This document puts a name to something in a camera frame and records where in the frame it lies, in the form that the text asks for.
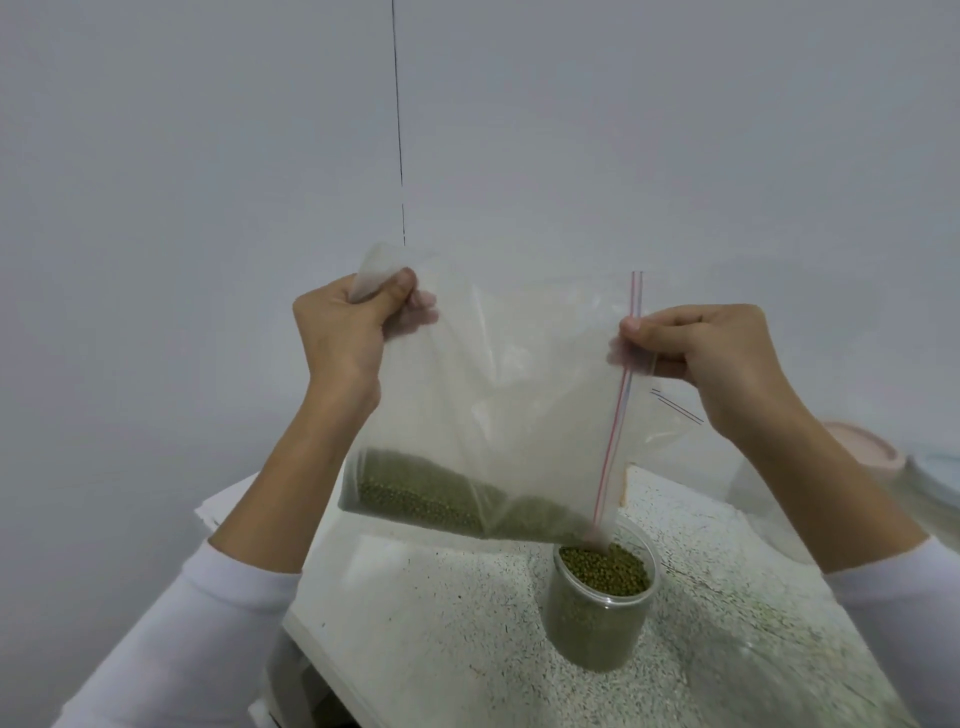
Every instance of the plastic bag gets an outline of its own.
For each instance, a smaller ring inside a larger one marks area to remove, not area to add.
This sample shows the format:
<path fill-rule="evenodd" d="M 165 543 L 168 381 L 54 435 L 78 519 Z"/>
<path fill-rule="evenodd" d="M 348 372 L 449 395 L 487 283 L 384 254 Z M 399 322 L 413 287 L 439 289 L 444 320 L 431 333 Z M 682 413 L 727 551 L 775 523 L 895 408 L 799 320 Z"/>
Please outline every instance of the plastic bag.
<path fill-rule="evenodd" d="M 605 546 L 627 463 L 696 424 L 658 389 L 652 355 L 612 359 L 619 320 L 647 312 L 648 279 L 494 295 L 439 255 L 380 244 L 350 299 L 404 266 L 437 296 L 439 320 L 387 342 L 340 507 L 476 538 Z"/>

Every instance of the pink lid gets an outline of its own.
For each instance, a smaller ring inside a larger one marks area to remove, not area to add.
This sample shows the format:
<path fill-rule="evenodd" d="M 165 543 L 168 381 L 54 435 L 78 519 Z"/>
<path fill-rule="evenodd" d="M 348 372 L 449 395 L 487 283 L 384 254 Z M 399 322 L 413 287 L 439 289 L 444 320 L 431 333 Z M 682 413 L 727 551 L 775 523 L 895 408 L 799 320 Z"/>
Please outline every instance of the pink lid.
<path fill-rule="evenodd" d="M 906 465 L 906 455 L 868 429 L 843 422 L 824 422 L 824 427 L 836 438 L 860 465 L 869 469 L 878 480 L 891 480 Z"/>

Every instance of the jar rim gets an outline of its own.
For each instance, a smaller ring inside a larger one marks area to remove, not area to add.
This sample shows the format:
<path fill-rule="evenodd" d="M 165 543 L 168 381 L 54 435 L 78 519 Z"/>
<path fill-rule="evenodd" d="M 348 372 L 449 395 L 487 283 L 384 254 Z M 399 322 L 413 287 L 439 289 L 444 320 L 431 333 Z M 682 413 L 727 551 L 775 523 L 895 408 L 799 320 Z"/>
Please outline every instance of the jar rim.
<path fill-rule="evenodd" d="M 553 563 L 559 572 L 565 579 L 565 581 L 576 589 L 582 596 L 594 601 L 598 604 L 602 604 L 606 607 L 611 608 L 620 608 L 620 607 L 635 607 L 637 604 L 642 604 L 645 601 L 653 598 L 653 596 L 660 590 L 660 582 L 663 579 L 663 566 L 660 561 L 660 554 L 657 552 L 657 548 L 654 546 L 653 539 L 647 535 L 646 531 L 640 528 L 636 523 L 628 519 L 623 514 L 616 515 L 616 531 L 623 529 L 627 531 L 633 539 L 637 541 L 637 545 L 650 554 L 650 560 L 654 564 L 653 575 L 650 579 L 650 586 L 643 592 L 640 592 L 637 595 L 630 596 L 613 596 L 600 592 L 592 587 L 587 586 L 578 579 L 573 572 L 567 568 L 564 563 L 564 559 L 560 555 L 560 549 L 562 546 L 555 545 L 553 547 Z M 617 543 L 616 532 L 613 534 L 613 543 Z"/>

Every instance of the person's left hand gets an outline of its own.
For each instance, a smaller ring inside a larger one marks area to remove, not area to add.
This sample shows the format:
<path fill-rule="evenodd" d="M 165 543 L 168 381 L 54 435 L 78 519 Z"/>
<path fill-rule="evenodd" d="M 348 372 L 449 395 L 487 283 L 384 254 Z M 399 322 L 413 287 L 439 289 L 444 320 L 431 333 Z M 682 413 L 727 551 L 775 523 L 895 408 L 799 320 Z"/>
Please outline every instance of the person's left hand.
<path fill-rule="evenodd" d="M 417 276 L 404 268 L 362 303 L 349 303 L 354 276 L 305 293 L 294 301 L 310 389 L 328 395 L 357 429 L 380 403 L 377 378 L 383 345 L 394 334 L 433 323 L 436 298 L 417 290 Z"/>

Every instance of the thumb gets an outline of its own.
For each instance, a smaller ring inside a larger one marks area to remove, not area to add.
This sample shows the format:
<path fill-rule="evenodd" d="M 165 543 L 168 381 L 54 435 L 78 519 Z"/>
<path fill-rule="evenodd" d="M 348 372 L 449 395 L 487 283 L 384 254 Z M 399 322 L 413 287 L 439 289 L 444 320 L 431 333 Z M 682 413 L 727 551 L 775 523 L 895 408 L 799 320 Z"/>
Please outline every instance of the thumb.
<path fill-rule="evenodd" d="M 407 297 L 417 287 L 417 274 L 404 268 L 386 283 L 364 305 L 369 308 L 381 326 L 406 303 Z"/>
<path fill-rule="evenodd" d="M 684 354 L 693 349 L 693 337 L 703 324 L 662 326 L 636 318 L 620 322 L 620 334 L 648 352 Z"/>

